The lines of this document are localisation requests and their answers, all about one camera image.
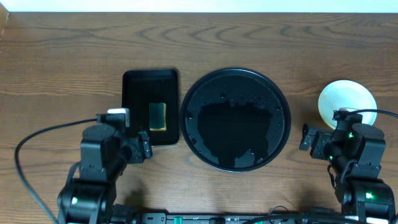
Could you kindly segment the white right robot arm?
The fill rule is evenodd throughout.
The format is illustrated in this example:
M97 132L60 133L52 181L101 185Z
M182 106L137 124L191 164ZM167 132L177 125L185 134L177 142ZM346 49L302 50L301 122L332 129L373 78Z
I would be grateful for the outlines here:
M386 148L384 133L363 123L339 124L334 131L303 126L301 151L329 162L331 183L346 217L359 221L396 221L392 189L379 178Z

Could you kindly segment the yellow sponge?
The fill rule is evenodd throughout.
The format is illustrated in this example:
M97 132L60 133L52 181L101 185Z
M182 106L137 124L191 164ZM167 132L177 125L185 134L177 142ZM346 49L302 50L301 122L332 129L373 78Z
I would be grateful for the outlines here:
M166 131L166 104L149 104L149 129L150 131Z

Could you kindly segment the mint plate with two drops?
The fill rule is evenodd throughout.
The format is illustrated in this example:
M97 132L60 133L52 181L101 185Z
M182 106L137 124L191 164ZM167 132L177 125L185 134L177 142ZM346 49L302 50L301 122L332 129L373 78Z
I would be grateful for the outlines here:
M338 80L328 84L318 98L318 110L322 120L335 129L334 111L376 110L376 100L371 92L359 83L351 80Z

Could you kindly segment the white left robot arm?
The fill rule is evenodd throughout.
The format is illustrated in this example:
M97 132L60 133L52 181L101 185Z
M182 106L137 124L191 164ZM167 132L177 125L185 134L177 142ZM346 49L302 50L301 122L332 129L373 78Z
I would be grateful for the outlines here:
M130 138L124 128L106 123L83 131L81 161L69 171L58 195L59 223L131 223L134 212L115 205L116 181L128 164L152 157L147 131Z

